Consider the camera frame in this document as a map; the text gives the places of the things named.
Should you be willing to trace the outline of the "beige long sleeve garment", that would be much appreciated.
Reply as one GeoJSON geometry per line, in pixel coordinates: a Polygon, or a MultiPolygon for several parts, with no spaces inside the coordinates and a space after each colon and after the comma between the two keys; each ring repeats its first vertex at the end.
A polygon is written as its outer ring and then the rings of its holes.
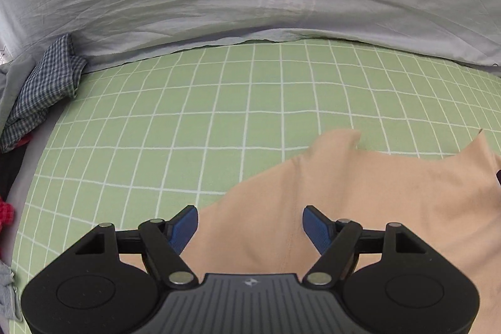
{"type": "Polygon", "coordinates": [[[308,150],[202,209],[183,260],[207,273],[305,275],[318,252],[302,229],[312,205],[330,219],[381,230],[406,225],[472,280],[475,333],[500,330],[500,157],[483,133],[458,154],[425,160],[361,150],[354,130],[321,135],[308,150]]]}

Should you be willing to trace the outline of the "green grid bed sheet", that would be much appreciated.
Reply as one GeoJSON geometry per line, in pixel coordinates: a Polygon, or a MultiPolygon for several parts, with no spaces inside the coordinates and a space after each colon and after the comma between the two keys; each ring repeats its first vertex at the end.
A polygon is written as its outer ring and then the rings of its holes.
{"type": "Polygon", "coordinates": [[[361,150],[425,160],[483,133],[500,157],[500,80],[327,40],[198,48],[84,75],[26,151],[36,169],[17,213],[16,286],[100,223],[200,214],[335,130],[357,131],[361,150]]]}

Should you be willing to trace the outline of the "red fabric item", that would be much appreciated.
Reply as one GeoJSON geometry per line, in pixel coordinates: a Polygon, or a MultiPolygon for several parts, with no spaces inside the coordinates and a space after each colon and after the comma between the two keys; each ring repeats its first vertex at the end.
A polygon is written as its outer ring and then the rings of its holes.
{"type": "Polygon", "coordinates": [[[13,224],[15,208],[12,204],[0,200],[0,231],[13,224]]]}

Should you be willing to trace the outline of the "grey cloth at left edge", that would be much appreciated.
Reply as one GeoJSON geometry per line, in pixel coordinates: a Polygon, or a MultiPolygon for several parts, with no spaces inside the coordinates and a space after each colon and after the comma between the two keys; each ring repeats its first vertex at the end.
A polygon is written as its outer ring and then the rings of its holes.
{"type": "Polygon", "coordinates": [[[4,262],[0,264],[1,316],[7,320],[23,321],[14,273],[4,262]]]}

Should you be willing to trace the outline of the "blue checkered shirt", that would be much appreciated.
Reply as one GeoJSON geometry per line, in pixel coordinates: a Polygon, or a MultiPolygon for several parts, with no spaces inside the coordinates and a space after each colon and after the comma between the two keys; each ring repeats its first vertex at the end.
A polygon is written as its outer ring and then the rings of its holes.
{"type": "Polygon", "coordinates": [[[52,106],[75,97],[86,65],[75,53],[71,34],[65,34],[40,60],[23,54],[1,66],[2,152],[16,148],[45,121],[52,106]]]}

